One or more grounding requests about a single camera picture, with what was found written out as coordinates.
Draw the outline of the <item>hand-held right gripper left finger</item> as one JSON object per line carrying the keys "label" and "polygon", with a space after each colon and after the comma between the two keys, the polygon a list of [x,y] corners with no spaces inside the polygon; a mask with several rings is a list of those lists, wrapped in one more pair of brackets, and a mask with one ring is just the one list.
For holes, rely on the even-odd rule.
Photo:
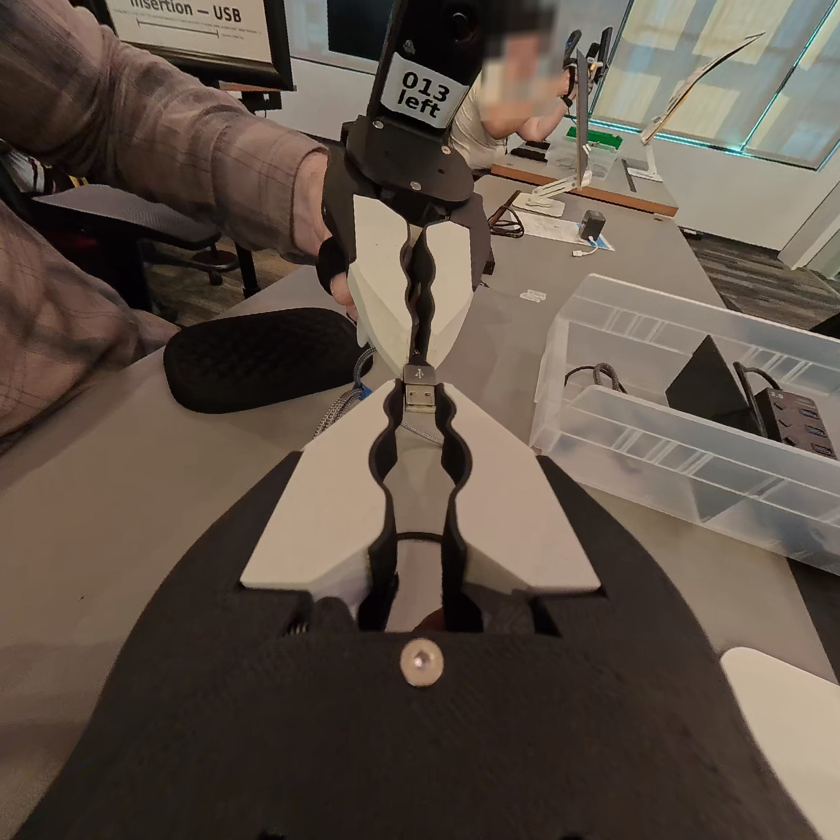
{"label": "hand-held right gripper left finger", "polygon": [[389,381],[297,453],[241,574],[244,587],[338,598],[361,630],[385,630],[398,588],[385,479],[402,420],[403,383]]}

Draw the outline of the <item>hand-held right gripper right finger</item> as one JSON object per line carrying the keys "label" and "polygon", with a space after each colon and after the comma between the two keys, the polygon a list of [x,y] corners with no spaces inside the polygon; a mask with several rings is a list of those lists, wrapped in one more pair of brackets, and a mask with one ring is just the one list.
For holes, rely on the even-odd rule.
{"label": "hand-held right gripper right finger", "polygon": [[435,388],[441,464],[454,483],[441,541],[447,630],[480,631],[473,592],[580,595],[601,582],[542,461],[451,384]]}

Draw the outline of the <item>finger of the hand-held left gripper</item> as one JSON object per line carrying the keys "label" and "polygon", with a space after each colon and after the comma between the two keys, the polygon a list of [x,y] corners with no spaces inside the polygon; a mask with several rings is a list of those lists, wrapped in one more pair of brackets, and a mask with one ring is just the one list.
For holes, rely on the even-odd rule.
{"label": "finger of the hand-held left gripper", "polygon": [[415,282],[415,353],[436,368],[454,347],[474,294],[466,227],[425,227],[415,245]]}
{"label": "finger of the hand-held left gripper", "polygon": [[403,371],[413,353],[419,319],[418,286],[409,277],[412,230],[378,199],[353,196],[355,258],[349,266],[359,335],[391,371]]}

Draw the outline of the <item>grey braided cable blue tape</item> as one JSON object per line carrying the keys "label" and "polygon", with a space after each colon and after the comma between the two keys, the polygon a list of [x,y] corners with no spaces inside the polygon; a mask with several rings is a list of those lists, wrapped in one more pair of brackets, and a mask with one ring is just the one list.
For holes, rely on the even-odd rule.
{"label": "grey braided cable blue tape", "polygon": [[[317,437],[337,423],[353,407],[372,394],[372,390],[362,382],[363,374],[367,372],[376,355],[376,349],[370,344],[363,349],[353,368],[353,383],[351,388],[343,393],[331,405],[321,422],[317,426],[314,436]],[[408,364],[403,372],[407,378],[404,383],[404,413],[433,413],[436,408],[435,386],[437,384],[434,367],[428,364]],[[402,421],[402,428],[429,443],[442,447],[444,441],[407,420]]]}

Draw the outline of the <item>clear plastic bin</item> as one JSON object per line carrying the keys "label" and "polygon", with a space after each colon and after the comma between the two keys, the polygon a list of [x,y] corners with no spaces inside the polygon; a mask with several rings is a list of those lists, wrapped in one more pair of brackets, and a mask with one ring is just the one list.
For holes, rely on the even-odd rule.
{"label": "clear plastic bin", "polygon": [[[665,391],[710,335],[759,434],[670,408]],[[531,446],[590,488],[838,574],[838,328],[804,331],[590,274],[556,315]],[[837,460],[767,438],[754,396],[817,406]]]}

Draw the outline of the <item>black usb hub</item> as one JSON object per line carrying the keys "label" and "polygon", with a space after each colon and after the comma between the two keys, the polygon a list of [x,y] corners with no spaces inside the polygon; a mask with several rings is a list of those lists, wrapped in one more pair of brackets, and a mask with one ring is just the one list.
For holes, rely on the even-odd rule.
{"label": "black usb hub", "polygon": [[837,452],[812,399],[772,387],[754,396],[768,439],[831,460]]}

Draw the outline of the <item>person's left hand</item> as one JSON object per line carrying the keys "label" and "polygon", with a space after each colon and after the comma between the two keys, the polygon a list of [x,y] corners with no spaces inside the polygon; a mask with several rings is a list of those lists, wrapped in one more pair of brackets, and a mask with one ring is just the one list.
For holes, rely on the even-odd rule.
{"label": "person's left hand", "polygon": [[[295,185],[295,238],[301,252],[317,257],[322,244],[330,237],[322,217],[322,190],[328,166],[328,156],[321,152],[309,154],[301,163]],[[330,281],[334,300],[343,306],[347,315],[358,320],[358,309],[352,298],[348,277],[342,272]]]}

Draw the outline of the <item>blue white paper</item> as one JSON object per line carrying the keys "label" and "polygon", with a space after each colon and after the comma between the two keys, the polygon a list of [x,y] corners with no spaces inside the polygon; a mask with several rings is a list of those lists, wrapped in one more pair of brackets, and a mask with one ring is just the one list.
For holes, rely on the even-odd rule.
{"label": "blue white paper", "polygon": [[603,236],[596,239],[583,238],[580,234],[581,224],[571,220],[534,213],[521,213],[519,217],[526,236],[562,242],[578,249],[615,250]]}

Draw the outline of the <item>white sheet stand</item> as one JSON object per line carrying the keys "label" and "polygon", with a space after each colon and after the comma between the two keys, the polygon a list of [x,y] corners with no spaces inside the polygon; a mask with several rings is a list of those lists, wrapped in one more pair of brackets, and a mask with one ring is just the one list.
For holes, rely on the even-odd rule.
{"label": "white sheet stand", "polygon": [[573,66],[575,70],[572,103],[575,110],[576,126],[574,174],[538,185],[530,195],[523,199],[524,206],[527,209],[548,209],[554,199],[559,198],[562,194],[572,193],[588,186],[592,181],[591,146],[588,138],[586,110],[590,64],[580,49],[575,51]]}

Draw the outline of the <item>wooden edged desk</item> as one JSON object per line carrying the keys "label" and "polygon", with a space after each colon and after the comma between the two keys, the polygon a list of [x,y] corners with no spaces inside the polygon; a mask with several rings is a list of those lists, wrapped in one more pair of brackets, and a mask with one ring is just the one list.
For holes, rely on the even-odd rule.
{"label": "wooden edged desk", "polygon": [[[511,150],[491,167],[490,173],[534,188],[573,176],[573,167],[563,168],[549,162],[557,145],[563,151],[563,162],[573,164],[574,140],[563,136],[557,142],[528,143],[529,148],[539,150],[536,160]],[[603,177],[593,176],[588,185],[573,189],[572,194],[648,214],[675,217],[679,206],[665,184],[634,174],[647,169],[650,151],[651,148],[643,146],[636,137],[624,139],[606,174]]]}

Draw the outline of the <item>black divider plate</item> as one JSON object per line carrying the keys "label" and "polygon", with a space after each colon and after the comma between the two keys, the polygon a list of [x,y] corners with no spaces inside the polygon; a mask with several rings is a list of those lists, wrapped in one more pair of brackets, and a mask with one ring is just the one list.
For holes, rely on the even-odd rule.
{"label": "black divider plate", "polygon": [[668,386],[665,397],[676,411],[748,434],[760,433],[752,408],[710,335]]}

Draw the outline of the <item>black mesh office chair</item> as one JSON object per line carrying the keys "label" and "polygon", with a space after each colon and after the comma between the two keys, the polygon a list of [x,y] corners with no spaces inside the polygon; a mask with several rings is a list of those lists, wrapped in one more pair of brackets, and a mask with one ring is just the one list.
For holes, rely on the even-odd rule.
{"label": "black mesh office chair", "polygon": [[238,270],[242,291],[259,291],[253,256],[235,244],[234,252],[218,248],[222,232],[162,203],[152,203],[107,185],[85,184],[51,195],[33,196],[31,206],[44,221],[75,224],[108,244],[133,246],[145,266],[166,266],[204,273],[213,287]]}

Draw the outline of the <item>person's plaid shirt torso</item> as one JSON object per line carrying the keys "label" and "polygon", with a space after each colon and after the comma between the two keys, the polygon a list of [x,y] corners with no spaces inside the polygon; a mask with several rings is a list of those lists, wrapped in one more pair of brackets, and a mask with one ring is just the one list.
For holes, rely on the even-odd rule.
{"label": "person's plaid shirt torso", "polygon": [[1,452],[178,328],[131,309],[7,205],[1,210]]}

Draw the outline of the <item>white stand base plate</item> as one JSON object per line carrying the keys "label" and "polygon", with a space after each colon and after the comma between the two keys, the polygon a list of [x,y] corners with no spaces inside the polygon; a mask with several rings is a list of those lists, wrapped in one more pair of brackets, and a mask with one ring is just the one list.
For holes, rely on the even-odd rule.
{"label": "white stand base plate", "polygon": [[839,838],[839,686],[757,650],[721,667],[754,741],[821,838]]}

